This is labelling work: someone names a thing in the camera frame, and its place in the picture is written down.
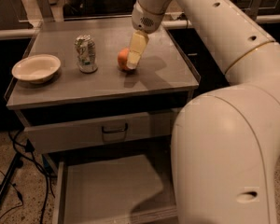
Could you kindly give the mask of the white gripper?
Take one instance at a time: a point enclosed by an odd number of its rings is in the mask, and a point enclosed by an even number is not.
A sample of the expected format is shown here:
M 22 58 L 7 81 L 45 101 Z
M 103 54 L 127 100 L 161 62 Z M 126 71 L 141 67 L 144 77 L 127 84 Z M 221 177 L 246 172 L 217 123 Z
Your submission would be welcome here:
M 132 24 L 136 30 L 132 35 L 127 67 L 134 70 L 142 57 L 149 41 L 147 34 L 158 30 L 164 14 L 172 0 L 136 0 L 132 12 Z

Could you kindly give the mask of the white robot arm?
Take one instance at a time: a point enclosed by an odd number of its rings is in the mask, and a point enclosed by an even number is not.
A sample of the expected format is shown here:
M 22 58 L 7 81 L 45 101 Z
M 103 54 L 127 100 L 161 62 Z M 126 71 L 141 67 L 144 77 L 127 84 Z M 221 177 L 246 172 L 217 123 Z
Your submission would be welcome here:
M 280 45 L 230 0 L 136 0 L 133 27 L 155 32 L 176 1 L 229 87 L 179 112 L 171 164 L 179 224 L 277 224 Z

